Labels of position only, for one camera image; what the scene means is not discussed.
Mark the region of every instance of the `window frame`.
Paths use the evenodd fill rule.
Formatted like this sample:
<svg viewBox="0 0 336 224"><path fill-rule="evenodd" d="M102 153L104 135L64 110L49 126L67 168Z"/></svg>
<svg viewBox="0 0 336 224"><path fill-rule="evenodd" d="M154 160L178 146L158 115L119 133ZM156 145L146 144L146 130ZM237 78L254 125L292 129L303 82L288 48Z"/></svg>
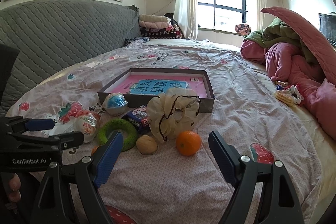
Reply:
<svg viewBox="0 0 336 224"><path fill-rule="evenodd" d="M231 11L242 13L243 14L243 22L246 22L246 13L247 13L247 11L246 11L246 0L242 0L242 4L241 4L242 9L216 4L216 0L213 0L213 2L214 2L213 4L203 3L203 2L197 2L197 4L214 7L214 14L213 14L213 28L214 29L215 29L215 21L216 21L216 8L231 10Z"/></svg>

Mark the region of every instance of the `gray box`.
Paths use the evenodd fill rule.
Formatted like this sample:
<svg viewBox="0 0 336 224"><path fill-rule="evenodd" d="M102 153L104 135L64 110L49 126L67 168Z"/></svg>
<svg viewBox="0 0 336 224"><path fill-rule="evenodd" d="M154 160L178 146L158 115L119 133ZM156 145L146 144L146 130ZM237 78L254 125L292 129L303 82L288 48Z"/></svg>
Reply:
<svg viewBox="0 0 336 224"><path fill-rule="evenodd" d="M215 97L213 94L211 82L209 79L208 74L205 70L195 70L195 69L165 69L165 68L131 68L124 72L123 74L119 75L118 77L114 78L111 82L105 85L101 90L98 91L98 97L101 104L103 104L107 95L110 92L105 92L109 87L112 85L118 85L119 82L122 82L124 78L128 77L129 74L132 73L159 73L160 75L164 75L165 73L175 74L176 76L180 75L191 75L191 77L202 77L203 82L205 85L205 90L207 93L208 98L200 98L201 103L199 105L199 111L203 113L211 113L213 109L213 104L215 101ZM142 105L147 105L148 102L155 97L155 95L138 95L138 94L123 94L125 99L128 102L128 107L135 108L140 107Z"/></svg>

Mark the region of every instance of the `window sill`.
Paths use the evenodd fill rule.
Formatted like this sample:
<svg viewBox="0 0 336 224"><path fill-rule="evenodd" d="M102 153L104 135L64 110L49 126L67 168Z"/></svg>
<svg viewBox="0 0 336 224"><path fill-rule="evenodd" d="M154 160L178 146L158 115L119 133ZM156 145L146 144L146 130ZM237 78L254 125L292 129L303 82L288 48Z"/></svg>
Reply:
<svg viewBox="0 0 336 224"><path fill-rule="evenodd" d="M198 27L198 30L199 31L209 31L209 32L220 32L220 33L226 33L226 34L234 34L234 35L239 35L240 37L244 37L244 35L239 34L239 33L227 32L227 31L216 30L216 29L207 29L207 28Z"/></svg>

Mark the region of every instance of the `television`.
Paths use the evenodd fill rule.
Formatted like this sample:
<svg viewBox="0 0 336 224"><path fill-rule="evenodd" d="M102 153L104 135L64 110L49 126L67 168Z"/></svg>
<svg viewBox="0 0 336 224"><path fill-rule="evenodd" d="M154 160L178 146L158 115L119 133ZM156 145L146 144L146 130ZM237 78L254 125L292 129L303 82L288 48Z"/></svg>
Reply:
<svg viewBox="0 0 336 224"><path fill-rule="evenodd" d="M319 14L320 32L328 39L330 44L336 48L336 14Z"/></svg>

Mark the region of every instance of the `finger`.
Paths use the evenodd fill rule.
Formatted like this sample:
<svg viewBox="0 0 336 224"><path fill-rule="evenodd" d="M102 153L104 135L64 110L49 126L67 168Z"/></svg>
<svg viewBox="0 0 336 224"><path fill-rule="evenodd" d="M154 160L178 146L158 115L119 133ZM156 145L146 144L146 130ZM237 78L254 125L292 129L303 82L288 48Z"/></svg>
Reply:
<svg viewBox="0 0 336 224"><path fill-rule="evenodd" d="M21 188L21 181L17 174L14 174L8 184L12 191L18 191Z"/></svg>
<svg viewBox="0 0 336 224"><path fill-rule="evenodd" d="M19 191L11 192L8 195L8 198L11 202L19 202L21 200L21 194Z"/></svg>

